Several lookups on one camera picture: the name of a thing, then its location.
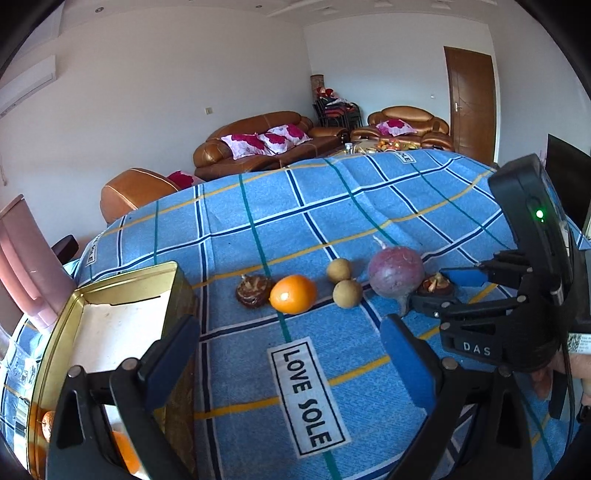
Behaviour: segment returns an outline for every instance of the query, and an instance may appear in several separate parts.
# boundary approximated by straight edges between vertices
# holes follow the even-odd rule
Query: brown leather sofa
[[[356,128],[351,132],[351,140],[369,138],[379,140],[384,136],[376,128],[380,122],[399,118],[413,127],[416,134],[399,135],[396,141],[403,144],[411,144],[415,148],[439,148],[453,151],[453,140],[449,136],[449,125],[443,118],[434,116],[421,108],[400,105],[390,106],[381,112],[374,112],[368,117],[368,126]]]
[[[270,128],[286,124],[298,126],[312,140],[273,157],[252,155],[239,160],[233,159],[230,148],[220,140],[233,134],[263,134]],[[345,128],[314,127],[308,117],[296,112],[272,112],[245,118],[217,129],[195,150],[195,176],[203,180],[214,180],[249,171],[275,170],[298,160],[322,156],[342,145],[346,135],[348,132]]]
[[[108,224],[180,188],[162,175],[130,168],[109,181],[100,192],[100,211]]]

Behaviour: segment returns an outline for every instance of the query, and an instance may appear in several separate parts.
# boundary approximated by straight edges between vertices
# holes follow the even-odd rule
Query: blue plaid blanket
[[[395,467],[425,418],[386,356],[378,328],[396,304],[376,296],[366,267],[380,246],[417,250],[428,273],[468,266],[513,248],[488,188],[487,167],[455,153],[417,150],[303,161],[225,177],[121,218],[87,247],[80,285],[174,260],[200,300],[196,380],[199,478],[370,480]],[[588,248],[574,228],[580,247]],[[359,307],[332,301],[327,264],[353,262]],[[300,315],[234,298],[242,274],[312,278],[316,304]],[[496,285],[466,288],[464,301],[500,299]],[[443,356],[438,322],[405,321]],[[456,357],[467,368],[487,368]],[[534,478],[558,461],[566,425],[549,418],[528,378],[524,392]],[[466,407],[441,460],[450,470],[473,411]]]

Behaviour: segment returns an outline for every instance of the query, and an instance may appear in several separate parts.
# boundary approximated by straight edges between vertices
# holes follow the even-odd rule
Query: red onion
[[[375,239],[382,249],[369,262],[369,284],[381,297],[396,300],[403,316],[408,312],[408,295],[425,278],[423,260],[412,248],[388,247]]]

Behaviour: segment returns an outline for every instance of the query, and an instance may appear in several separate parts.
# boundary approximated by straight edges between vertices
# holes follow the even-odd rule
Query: yellow stripe
[[[6,385],[6,384],[4,384],[4,388],[5,388],[6,390],[8,390],[8,391],[9,391],[9,392],[10,392],[12,395],[14,395],[14,396],[16,396],[16,397],[18,397],[18,398],[23,398],[23,396],[22,396],[22,395],[21,395],[19,392],[17,392],[16,390],[14,390],[14,388],[12,388],[12,387],[9,387],[9,386],[8,386],[8,385]]]
[[[472,297],[468,303],[476,303],[477,301],[481,301],[484,297],[486,297],[492,290],[497,287],[495,283],[488,285],[482,291],[480,291],[477,295]],[[433,327],[432,329],[426,331],[425,333],[419,335],[421,340],[429,340],[433,335],[439,332],[439,326]],[[329,385],[334,387],[336,385],[340,385],[341,383],[348,382],[349,380],[353,380],[354,378],[360,377],[367,372],[371,372],[376,368],[379,368],[390,361],[390,357],[388,355],[381,356],[377,360],[374,360],[368,364],[362,365],[361,367],[357,367],[349,372],[346,372],[342,375],[338,375],[334,378],[329,380]],[[195,412],[194,418],[195,420],[205,420],[211,419],[213,417],[219,417],[221,415],[229,415],[232,413],[243,413],[249,410],[256,410],[257,408],[265,408],[270,407],[272,405],[279,405],[279,397],[272,397],[266,398],[264,400],[249,402],[249,403],[240,403],[237,405],[228,405],[227,407],[215,408],[209,412],[202,412],[198,411]]]
[[[548,425],[549,420],[550,420],[550,414],[547,413],[546,416],[544,417],[544,420],[542,421],[542,430],[544,430],[546,428],[546,425]],[[531,438],[531,446],[532,447],[535,446],[535,444],[538,443],[541,438],[542,438],[542,435],[540,435],[540,432],[536,433]]]
[[[350,372],[345,374],[339,375],[338,377],[331,378],[329,380],[329,385],[334,387],[336,385],[340,385],[341,383],[348,382],[349,380],[353,380],[354,378],[360,377],[367,372],[371,372],[377,367],[381,367],[382,365],[387,364],[390,361],[390,357],[388,355],[384,355],[373,362],[363,365],[362,367],[355,368]]]
[[[279,397],[266,398],[264,400],[253,401],[249,403],[239,403],[237,405],[228,405],[227,407],[214,408],[212,411],[197,411],[195,412],[195,420],[206,420],[230,413],[242,413],[249,410],[256,410],[258,408],[271,407],[279,405]]]
[[[456,193],[453,197],[450,197],[449,200],[444,200],[442,202],[436,203],[435,205],[431,205],[430,207],[424,208],[423,210],[419,210],[417,213],[413,213],[411,215],[407,215],[404,217],[399,217],[399,218],[393,218],[393,219],[388,219],[386,220],[384,223],[382,223],[380,225],[380,228],[386,228],[388,225],[392,224],[392,223],[398,223],[398,222],[404,222],[406,220],[410,220],[416,217],[419,217],[421,215],[424,215],[425,213],[428,212],[432,212],[433,210],[438,209],[439,207],[442,207],[443,205],[445,205],[446,203],[449,203],[450,201],[454,201],[456,199],[458,199],[459,197],[465,195],[466,193],[468,193],[473,187],[474,185],[476,185],[480,180],[482,180],[482,178],[486,177],[489,174],[489,172],[486,173],[481,173],[480,175],[478,175],[470,185],[468,185],[464,190],[462,190],[460,193]],[[308,247],[308,248],[304,248],[303,250],[300,250],[299,252],[295,252],[292,253],[290,255],[285,255],[283,257],[279,257],[279,258],[275,258],[273,260],[269,260],[267,262],[267,265],[275,265],[287,260],[292,260],[293,258],[297,258],[297,257],[301,257],[302,255],[307,255],[311,252],[320,250],[322,248],[325,247],[329,247],[331,245],[337,245],[337,244],[341,244],[343,242],[348,242],[350,240],[356,240],[358,238],[367,236],[367,235],[372,235],[373,233],[377,232],[378,230],[376,228],[371,228],[370,230],[366,230],[365,232],[361,232],[361,233],[356,233],[354,235],[349,235],[349,236],[345,236],[343,238],[339,238],[337,240],[333,240],[332,242],[326,242],[324,244],[318,244],[318,245],[314,245],[313,247]],[[208,280],[206,280],[205,282],[200,282],[197,283],[195,285],[193,285],[193,288],[200,288],[203,287],[204,285],[209,285],[217,280],[222,280],[224,278],[230,278],[230,277],[236,277],[238,275],[245,275],[247,273],[251,273],[254,272],[256,270],[260,270],[262,269],[262,265],[253,265],[251,267],[246,267],[246,268],[242,268],[240,270],[235,270],[233,272],[228,272],[228,273],[221,273],[218,275],[214,275],[211,278],[209,278]]]
[[[491,291],[493,291],[497,287],[498,287],[498,285],[496,283],[491,283],[484,290],[481,290],[476,295],[474,295],[468,301],[468,303],[477,303],[477,302],[481,301],[484,297],[486,297]]]
[[[344,160],[344,158],[337,159],[337,160],[335,160],[332,163],[335,164],[335,163],[337,163],[340,160]],[[326,163],[310,163],[310,164],[305,164],[305,165],[290,166],[290,167],[287,167],[287,168],[289,168],[290,170],[296,170],[298,168],[316,168],[316,167],[327,167],[327,166],[328,165]],[[260,173],[258,175],[255,175],[254,177],[250,177],[248,179],[244,179],[243,180],[243,183],[248,183],[250,181],[255,181],[255,180],[261,179],[263,177],[266,177],[267,175],[272,175],[274,173],[277,173],[277,172],[283,171],[283,170],[285,170],[285,169],[284,168],[280,168],[278,170],[265,171],[265,172],[262,172],[262,173]],[[203,200],[203,199],[208,198],[208,197],[211,197],[213,195],[217,195],[218,193],[227,192],[228,190],[235,189],[239,185],[240,185],[239,183],[233,183],[232,185],[227,185],[225,187],[222,187],[221,189],[217,189],[217,190],[214,190],[212,192],[204,193],[203,195],[200,195],[197,198],[194,198],[194,199],[191,199],[191,200],[187,200],[186,202],[179,203],[177,205],[173,205],[172,207],[165,208],[164,210],[160,210],[158,212],[158,215],[162,215],[164,213],[172,212],[173,210],[176,210],[176,209],[185,207],[187,205],[191,205],[192,203],[196,203],[199,200]],[[145,222],[146,220],[150,220],[151,218],[154,218],[154,217],[155,217],[155,215],[153,213],[151,213],[150,215],[145,215],[142,218],[138,218],[137,220],[133,220],[132,222],[126,223],[124,226],[120,226],[120,227],[117,227],[117,228],[113,228],[112,230],[108,230],[108,231],[104,232],[102,236],[112,235],[113,233],[116,233],[119,230],[125,230],[126,228],[129,228],[130,226],[137,225],[138,223]]]

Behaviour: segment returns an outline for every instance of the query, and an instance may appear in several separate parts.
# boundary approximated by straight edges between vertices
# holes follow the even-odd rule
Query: orange
[[[119,453],[123,457],[127,470],[132,475],[137,473],[139,471],[139,458],[131,442],[124,433],[116,432],[115,430],[113,430],[113,437],[115,438],[115,443],[119,448]]]
[[[282,278],[271,290],[269,302],[279,312],[297,315],[310,310],[316,301],[316,285],[303,275]]]

